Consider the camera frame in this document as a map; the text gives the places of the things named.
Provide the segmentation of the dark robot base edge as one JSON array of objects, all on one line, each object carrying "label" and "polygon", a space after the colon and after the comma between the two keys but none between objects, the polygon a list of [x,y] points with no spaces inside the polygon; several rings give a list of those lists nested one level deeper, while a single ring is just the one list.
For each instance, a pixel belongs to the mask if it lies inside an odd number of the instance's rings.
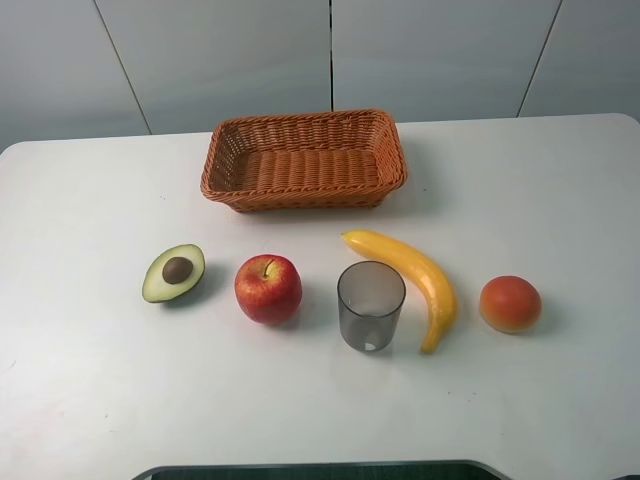
[{"label": "dark robot base edge", "polygon": [[157,467],[136,479],[505,479],[473,462],[328,463]]}]

